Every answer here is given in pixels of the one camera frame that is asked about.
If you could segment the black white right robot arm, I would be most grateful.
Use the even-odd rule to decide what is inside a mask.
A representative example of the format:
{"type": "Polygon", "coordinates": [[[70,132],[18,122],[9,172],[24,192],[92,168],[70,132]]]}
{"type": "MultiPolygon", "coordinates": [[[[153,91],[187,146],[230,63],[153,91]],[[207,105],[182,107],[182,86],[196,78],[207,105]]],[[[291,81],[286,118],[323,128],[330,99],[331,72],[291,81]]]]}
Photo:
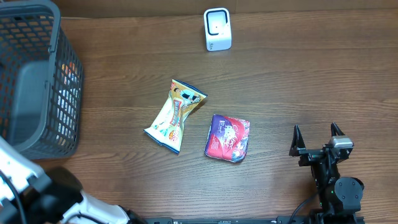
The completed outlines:
{"type": "Polygon", "coordinates": [[[364,223],[357,217],[361,210],[364,184],[355,177],[342,177],[338,164],[349,159],[354,142],[331,123],[331,138],[320,149],[307,149],[300,128],[294,126],[294,135],[289,155],[299,158],[299,166],[309,166],[317,191],[303,201],[289,217],[289,223],[364,223]],[[320,208],[313,209],[307,216],[298,218],[299,210],[319,198],[320,208]]]}

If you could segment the yellow snack bag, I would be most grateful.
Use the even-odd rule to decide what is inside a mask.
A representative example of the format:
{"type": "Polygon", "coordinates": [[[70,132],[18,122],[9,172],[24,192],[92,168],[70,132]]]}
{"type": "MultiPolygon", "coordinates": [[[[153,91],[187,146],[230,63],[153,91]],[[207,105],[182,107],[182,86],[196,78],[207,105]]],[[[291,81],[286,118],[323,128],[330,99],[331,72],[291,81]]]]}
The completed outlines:
{"type": "Polygon", "coordinates": [[[194,86],[173,79],[166,102],[144,132],[157,144],[179,154],[185,120],[206,97],[207,94],[194,86]]]}

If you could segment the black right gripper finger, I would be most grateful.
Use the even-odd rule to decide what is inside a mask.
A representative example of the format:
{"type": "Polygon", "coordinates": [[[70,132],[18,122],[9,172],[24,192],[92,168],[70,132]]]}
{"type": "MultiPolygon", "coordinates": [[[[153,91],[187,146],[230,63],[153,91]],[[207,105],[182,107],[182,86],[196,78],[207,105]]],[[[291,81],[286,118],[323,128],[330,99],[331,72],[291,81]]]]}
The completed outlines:
{"type": "Polygon", "coordinates": [[[290,148],[296,150],[305,149],[305,143],[300,132],[300,128],[297,124],[294,126],[293,140],[290,148]]]}
{"type": "Polygon", "coordinates": [[[345,133],[338,127],[335,122],[332,122],[330,125],[331,128],[331,136],[344,136],[345,133]]]}

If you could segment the purple red snack pack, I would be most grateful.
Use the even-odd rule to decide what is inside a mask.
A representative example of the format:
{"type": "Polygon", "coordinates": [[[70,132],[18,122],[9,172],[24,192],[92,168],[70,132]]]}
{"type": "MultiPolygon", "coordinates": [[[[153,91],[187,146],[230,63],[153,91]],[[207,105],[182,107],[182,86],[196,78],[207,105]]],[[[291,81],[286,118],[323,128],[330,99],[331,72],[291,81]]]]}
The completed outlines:
{"type": "Polygon", "coordinates": [[[241,162],[248,151],[250,122],[214,114],[208,133],[205,155],[229,162],[241,162]]]}

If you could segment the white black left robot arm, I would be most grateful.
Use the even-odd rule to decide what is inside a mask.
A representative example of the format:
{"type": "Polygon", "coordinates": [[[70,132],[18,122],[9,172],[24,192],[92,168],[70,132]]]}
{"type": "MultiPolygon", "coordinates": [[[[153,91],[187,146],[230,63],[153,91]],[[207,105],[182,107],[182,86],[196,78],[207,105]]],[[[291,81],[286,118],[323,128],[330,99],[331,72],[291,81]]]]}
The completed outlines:
{"type": "Polygon", "coordinates": [[[83,190],[66,168],[44,170],[1,140],[1,223],[134,223],[132,210],[83,190]]]}

